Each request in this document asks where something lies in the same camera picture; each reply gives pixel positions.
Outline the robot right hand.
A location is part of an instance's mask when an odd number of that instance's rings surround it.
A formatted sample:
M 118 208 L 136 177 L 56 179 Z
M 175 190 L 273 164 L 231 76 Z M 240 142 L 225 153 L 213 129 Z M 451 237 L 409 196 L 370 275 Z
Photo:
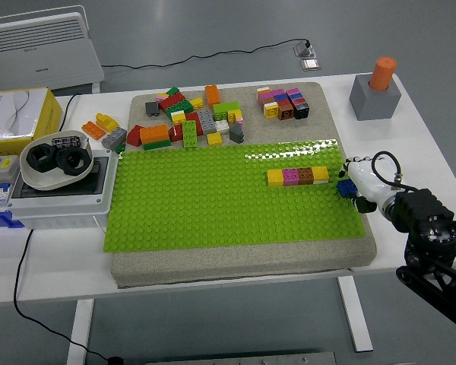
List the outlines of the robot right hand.
M 351 201 L 359 213 L 369 213 L 378 210 L 382 215 L 385 209 L 394 201 L 397 192 L 386 182 L 383 182 L 372 169 L 371 157 L 353 157 L 347 159 L 342 166 L 340 175 L 347 174 L 356 186 L 357 197 Z

